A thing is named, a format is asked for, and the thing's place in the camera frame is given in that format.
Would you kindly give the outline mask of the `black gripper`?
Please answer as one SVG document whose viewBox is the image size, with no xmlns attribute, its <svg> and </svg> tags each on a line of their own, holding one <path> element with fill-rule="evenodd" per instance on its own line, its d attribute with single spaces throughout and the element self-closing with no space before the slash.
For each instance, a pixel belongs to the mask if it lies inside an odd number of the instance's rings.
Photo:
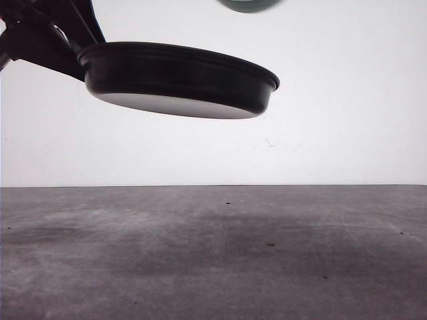
<svg viewBox="0 0 427 320">
<path fill-rule="evenodd" d="M 56 26 L 66 8 L 68 40 Z M 1 20 L 6 25 L 1 34 L 2 69 L 22 59 L 84 82 L 85 71 L 73 50 L 105 42 L 91 0 L 2 1 Z"/>
</svg>

